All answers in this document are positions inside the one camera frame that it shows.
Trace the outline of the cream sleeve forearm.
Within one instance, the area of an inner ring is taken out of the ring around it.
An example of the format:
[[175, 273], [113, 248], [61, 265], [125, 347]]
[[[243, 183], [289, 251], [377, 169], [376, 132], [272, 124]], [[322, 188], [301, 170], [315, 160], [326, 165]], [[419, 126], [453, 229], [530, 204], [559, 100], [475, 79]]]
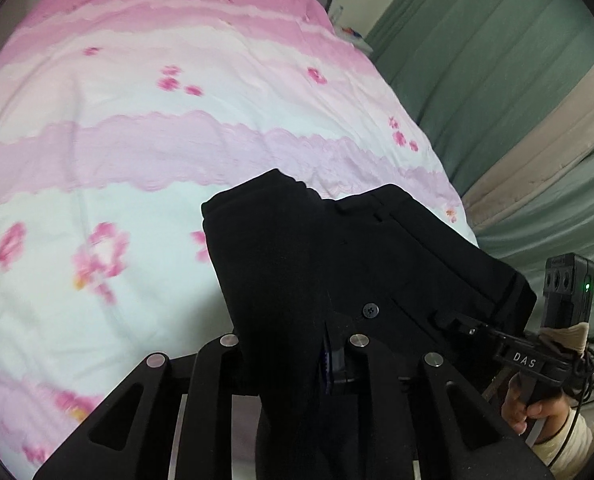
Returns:
[[573, 422], [575, 411], [570, 408], [562, 429], [550, 440], [536, 443], [532, 451], [549, 465], [559, 450], [559, 458], [550, 467], [556, 480], [570, 480], [576, 477], [594, 453], [594, 422], [586, 422], [585, 417], [578, 416]]

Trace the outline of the right hand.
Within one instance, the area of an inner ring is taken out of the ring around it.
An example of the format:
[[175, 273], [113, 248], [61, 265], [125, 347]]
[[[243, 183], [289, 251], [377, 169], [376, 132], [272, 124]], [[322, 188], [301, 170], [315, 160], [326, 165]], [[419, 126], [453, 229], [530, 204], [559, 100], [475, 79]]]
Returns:
[[555, 398], [527, 405], [521, 400], [522, 387], [521, 376], [515, 374], [509, 382], [506, 398], [501, 406], [501, 417], [519, 436], [526, 431], [529, 420], [542, 420], [544, 426], [536, 444], [546, 442], [561, 431], [570, 416], [567, 397], [561, 393]]

